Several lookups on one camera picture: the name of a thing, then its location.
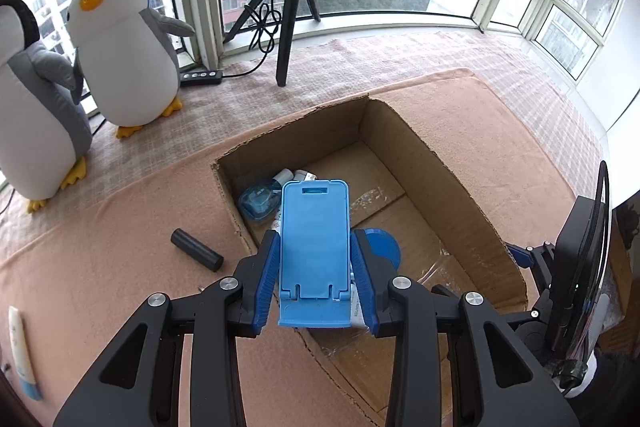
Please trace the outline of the round blue case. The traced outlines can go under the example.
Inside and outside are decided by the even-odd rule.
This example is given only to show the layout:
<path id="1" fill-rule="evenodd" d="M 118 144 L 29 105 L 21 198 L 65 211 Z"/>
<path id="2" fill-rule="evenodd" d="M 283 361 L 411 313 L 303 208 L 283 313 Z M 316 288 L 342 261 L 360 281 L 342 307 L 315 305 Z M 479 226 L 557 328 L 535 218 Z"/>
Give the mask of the round blue case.
<path id="1" fill-rule="evenodd" d="M 363 229 L 363 232 L 372 253 L 387 259 L 393 265 L 393 268 L 398 270 L 401 262 L 401 251 L 395 237 L 377 228 L 366 228 Z"/>

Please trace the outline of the blue plastic phone stand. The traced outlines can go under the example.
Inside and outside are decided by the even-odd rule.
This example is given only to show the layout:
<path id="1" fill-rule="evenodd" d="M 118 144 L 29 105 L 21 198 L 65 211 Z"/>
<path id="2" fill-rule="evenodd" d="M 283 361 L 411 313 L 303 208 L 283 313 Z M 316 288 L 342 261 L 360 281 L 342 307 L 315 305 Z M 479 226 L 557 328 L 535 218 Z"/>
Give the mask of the blue plastic phone stand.
<path id="1" fill-rule="evenodd" d="M 349 191 L 342 180 L 291 181 L 282 191 L 279 324 L 350 326 Z"/>

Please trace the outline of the clear blue eye-drop bottle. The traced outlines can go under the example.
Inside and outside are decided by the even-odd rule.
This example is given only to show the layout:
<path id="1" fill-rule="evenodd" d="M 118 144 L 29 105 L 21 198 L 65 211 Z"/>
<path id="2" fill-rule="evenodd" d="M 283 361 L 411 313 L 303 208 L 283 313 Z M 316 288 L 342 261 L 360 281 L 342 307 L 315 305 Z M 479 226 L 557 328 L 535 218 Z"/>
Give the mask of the clear blue eye-drop bottle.
<path id="1" fill-rule="evenodd" d="M 247 187 L 238 199 L 242 215 L 256 222 L 268 218 L 280 206 L 283 185 L 293 178 L 294 173 L 284 168 L 271 178 L 257 181 Z"/>

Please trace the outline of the white tube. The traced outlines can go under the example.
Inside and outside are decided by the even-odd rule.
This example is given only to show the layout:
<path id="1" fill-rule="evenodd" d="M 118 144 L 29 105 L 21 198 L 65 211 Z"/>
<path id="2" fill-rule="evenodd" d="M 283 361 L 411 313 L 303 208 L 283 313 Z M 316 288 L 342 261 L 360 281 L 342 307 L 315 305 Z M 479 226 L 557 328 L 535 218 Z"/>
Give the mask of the white tube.
<path id="1" fill-rule="evenodd" d="M 15 373 L 17 373 L 21 388 L 30 399 L 42 401 L 43 396 L 32 369 L 32 360 L 29 355 L 25 327 L 20 310 L 14 306 L 9 306 L 8 320 Z"/>

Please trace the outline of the brown cardboard box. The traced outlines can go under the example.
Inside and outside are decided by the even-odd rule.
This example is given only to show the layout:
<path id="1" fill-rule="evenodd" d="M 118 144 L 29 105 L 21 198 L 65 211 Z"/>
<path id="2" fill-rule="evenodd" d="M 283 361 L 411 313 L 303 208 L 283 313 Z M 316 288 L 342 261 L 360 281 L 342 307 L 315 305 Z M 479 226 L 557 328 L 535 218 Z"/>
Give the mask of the brown cardboard box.
<path id="1" fill-rule="evenodd" d="M 267 222 L 243 217 L 240 194 L 282 169 L 304 169 L 349 187 L 350 223 L 390 233 L 401 274 L 425 287 L 478 291 L 501 312 L 526 307 L 526 285 L 495 227 L 434 148 L 378 98 L 321 106 L 257 132 L 213 163 L 236 234 L 254 251 Z M 286 329 L 259 338 L 278 363 L 265 386 L 243 369 L 252 426 L 379 426 L 392 378 L 394 344 L 361 329 Z"/>

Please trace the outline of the black cylinder tube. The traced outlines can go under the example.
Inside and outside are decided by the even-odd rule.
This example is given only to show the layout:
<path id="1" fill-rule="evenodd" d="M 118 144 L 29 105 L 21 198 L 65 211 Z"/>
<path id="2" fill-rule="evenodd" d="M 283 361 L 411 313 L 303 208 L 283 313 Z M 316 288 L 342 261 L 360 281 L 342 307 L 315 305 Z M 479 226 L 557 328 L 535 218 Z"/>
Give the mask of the black cylinder tube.
<path id="1" fill-rule="evenodd" d="M 172 245 L 210 271 L 217 272 L 224 264 L 224 257 L 183 229 L 175 229 L 171 233 L 170 241 Z"/>

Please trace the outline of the checkered pink cloth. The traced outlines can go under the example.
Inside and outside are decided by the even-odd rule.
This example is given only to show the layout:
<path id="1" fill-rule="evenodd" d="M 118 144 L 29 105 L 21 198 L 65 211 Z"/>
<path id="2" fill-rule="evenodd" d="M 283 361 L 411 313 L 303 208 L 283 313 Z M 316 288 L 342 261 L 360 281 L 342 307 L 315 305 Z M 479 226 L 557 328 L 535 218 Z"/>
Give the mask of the checkered pink cloth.
<path id="1" fill-rule="evenodd" d="M 26 200 L 1 192 L 1 256 L 19 249 L 121 188 L 237 134 L 344 96 L 393 86 L 436 72 L 466 68 L 482 78 L 525 124 L 575 193 L 591 192 L 602 155 L 597 123 L 579 103 L 570 78 L 524 38 L 502 32 L 422 28 L 377 30 L 335 38 L 292 54 L 285 87 L 268 58 L 240 55 L 235 78 L 181 92 L 183 108 L 125 140 L 100 118 L 88 156 L 88 176 L 31 215 Z"/>

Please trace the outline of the left penguin plush toy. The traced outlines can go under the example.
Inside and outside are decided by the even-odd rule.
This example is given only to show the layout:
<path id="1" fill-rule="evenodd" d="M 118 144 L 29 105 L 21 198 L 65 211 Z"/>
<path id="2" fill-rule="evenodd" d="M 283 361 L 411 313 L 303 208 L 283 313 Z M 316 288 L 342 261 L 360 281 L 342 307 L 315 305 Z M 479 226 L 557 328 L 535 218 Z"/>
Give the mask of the left penguin plush toy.
<path id="1" fill-rule="evenodd" d="M 84 80 L 50 51 L 23 0 L 1 0 L 1 172 L 34 213 L 87 176 Z"/>

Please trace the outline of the penguin plush toy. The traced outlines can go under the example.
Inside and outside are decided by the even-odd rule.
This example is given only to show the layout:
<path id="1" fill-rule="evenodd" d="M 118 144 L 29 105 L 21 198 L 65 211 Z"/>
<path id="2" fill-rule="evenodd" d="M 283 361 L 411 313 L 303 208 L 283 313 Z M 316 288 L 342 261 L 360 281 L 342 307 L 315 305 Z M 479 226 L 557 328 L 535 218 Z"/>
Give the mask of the penguin plush toy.
<path id="1" fill-rule="evenodd" d="M 1 172 L 34 213 L 87 176 L 84 80 L 50 51 L 23 0 L 1 0 Z"/>
<path id="2" fill-rule="evenodd" d="M 117 139 L 182 109 L 171 38 L 194 36 L 191 25 L 160 14 L 150 0 L 72 0 L 66 30 L 75 72 Z"/>

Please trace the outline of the right penguin plush toy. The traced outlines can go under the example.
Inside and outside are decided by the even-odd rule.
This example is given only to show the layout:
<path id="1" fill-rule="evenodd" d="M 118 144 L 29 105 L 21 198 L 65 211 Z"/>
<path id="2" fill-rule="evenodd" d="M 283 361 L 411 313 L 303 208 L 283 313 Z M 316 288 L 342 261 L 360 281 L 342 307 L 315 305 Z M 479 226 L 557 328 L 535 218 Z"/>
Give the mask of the right penguin plush toy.
<path id="1" fill-rule="evenodd" d="M 171 38 L 194 36 L 191 25 L 160 14 L 150 0 L 72 0 L 66 30 L 75 72 L 117 139 L 182 109 Z"/>

